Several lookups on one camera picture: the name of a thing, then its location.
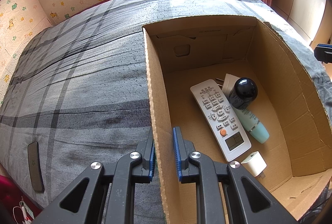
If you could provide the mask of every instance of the white charger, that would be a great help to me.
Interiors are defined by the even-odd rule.
[[[248,170],[254,177],[259,176],[264,178],[263,170],[266,168],[266,163],[258,151],[251,153],[246,157],[241,164]]]

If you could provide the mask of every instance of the light green tube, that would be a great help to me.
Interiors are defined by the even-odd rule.
[[[269,133],[259,119],[248,109],[239,110],[232,107],[242,126],[261,144],[269,138]]]

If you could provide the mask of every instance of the gray plaid bedsheet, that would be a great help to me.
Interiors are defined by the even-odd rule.
[[[93,161],[117,161],[151,126],[142,25],[192,15],[268,21],[311,75],[328,115],[331,81],[296,31],[260,0],[111,0],[45,29],[24,49],[0,107],[0,162],[46,207]],[[39,143],[45,192],[27,145]],[[158,172],[135,192],[135,223],[164,223]]]

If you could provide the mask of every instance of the white cable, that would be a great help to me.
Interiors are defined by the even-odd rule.
[[[19,223],[17,222],[16,217],[15,217],[15,214],[14,214],[14,209],[15,209],[16,207],[17,207],[17,208],[20,208],[21,211],[22,211],[22,208],[19,207],[19,206],[14,206],[14,207],[13,207],[13,215],[14,215],[15,222],[16,222],[17,224],[19,224]]]

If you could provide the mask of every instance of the teal tube cap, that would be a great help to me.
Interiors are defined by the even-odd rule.
[[[261,144],[265,143],[266,140],[269,138],[269,133],[266,130],[266,128],[264,127],[264,125],[262,124],[262,122],[259,122],[258,125],[256,126],[256,128],[254,128],[250,134],[257,140],[259,141]]]

